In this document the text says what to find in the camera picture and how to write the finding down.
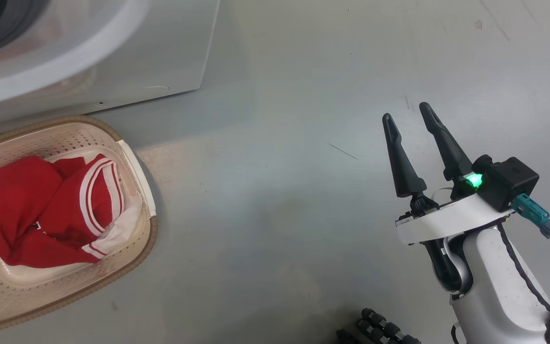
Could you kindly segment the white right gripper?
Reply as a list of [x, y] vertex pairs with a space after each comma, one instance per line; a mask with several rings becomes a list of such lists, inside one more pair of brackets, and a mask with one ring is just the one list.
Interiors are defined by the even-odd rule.
[[402, 146], [402, 136], [391, 114], [384, 114], [382, 125], [396, 196], [411, 198], [410, 210], [405, 215], [421, 215], [421, 217], [408, 217], [395, 222], [401, 242], [410, 245], [452, 237], [514, 213], [513, 209], [497, 211], [475, 194], [475, 187], [466, 178], [472, 172], [470, 159], [430, 104], [420, 103], [419, 110], [426, 129], [434, 136], [443, 160], [444, 178], [454, 183], [450, 198], [457, 201], [439, 209], [439, 204], [425, 196], [425, 181], [417, 176], [408, 159]]

